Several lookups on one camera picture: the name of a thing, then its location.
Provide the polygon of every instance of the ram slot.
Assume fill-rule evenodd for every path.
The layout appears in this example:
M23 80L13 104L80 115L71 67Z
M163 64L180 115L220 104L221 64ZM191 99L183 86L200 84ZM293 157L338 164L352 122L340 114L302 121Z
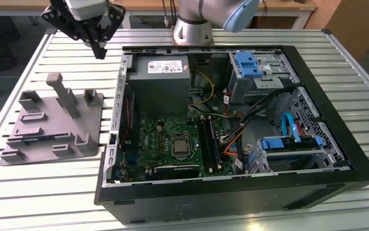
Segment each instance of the ram slot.
M211 131L211 138L209 138L209 144L211 144L211 149L212 149L212 154L213 154L213 159L216 162L216 168L221 168L221 160L220 160L220 153L219 153L219 145L217 145L217 139L216 139L216 132L215 132L215 126L212 124L212 119L211 117L208 118L209 122L209 131Z
M199 139L203 152L203 163L205 171L212 173L215 170L215 160L213 153L209 145L209 123L205 121L205 118L199 119Z

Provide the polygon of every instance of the yellow wire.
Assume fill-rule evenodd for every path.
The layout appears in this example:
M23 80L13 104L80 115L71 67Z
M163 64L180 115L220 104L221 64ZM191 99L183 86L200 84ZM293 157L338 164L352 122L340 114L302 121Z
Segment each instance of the yellow wire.
M211 79L200 71L193 70L192 72L196 72L199 75L201 75L207 79L207 81L211 83L211 96L201 102L191 103L191 106L195 106L195 105L204 104L208 100L211 100L211 98L215 95L215 85L213 85Z

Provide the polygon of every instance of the power supply label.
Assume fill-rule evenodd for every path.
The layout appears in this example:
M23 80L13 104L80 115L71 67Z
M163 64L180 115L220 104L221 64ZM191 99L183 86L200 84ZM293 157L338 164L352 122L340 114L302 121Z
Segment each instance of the power supply label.
M148 73L181 73L181 60L149 61Z

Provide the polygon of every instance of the wooden desk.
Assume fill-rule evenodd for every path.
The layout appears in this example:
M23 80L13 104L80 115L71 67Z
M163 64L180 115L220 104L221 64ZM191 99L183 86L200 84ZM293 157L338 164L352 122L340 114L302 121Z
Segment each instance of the wooden desk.
M127 8L127 17L123 22L124 28L131 28L129 16L135 15L164 15L161 0L117 0L117 4ZM266 16L292 16L297 17L293 29L302 29L308 18L317 5L312 0L305 4L293 2L293 0L266 0ZM165 1L169 14L169 1ZM40 16L49 5L49 0L0 0L0 16ZM256 16L261 16L264 5L260 4Z
M306 0L305 4L293 2L293 0L265 0L266 2L266 16L290 16L296 17L292 29L304 29L308 18L313 11L317 10L317 5L312 0ZM136 15L164 15L161 0L119 0L127 8L127 16L123 22L124 28L131 28L129 17ZM167 13L171 15L171 4L165 1ZM264 5L259 6L259 11L255 16L263 16Z

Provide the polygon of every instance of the sticker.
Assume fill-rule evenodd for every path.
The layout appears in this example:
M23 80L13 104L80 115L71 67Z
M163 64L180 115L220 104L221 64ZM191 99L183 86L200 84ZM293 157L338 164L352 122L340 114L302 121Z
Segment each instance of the sticker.
M253 145L247 144L247 148L244 149L245 152L249 152L253 149Z
M241 161L239 159L236 159L235 164L243 170L243 163L241 163Z
M272 68L269 67L269 65L260 65L260 69L261 70L272 70Z
M181 73L181 60L149 61L148 73Z
M224 96L224 98L223 98L223 101L224 101L224 104L228 104L229 103L229 96Z

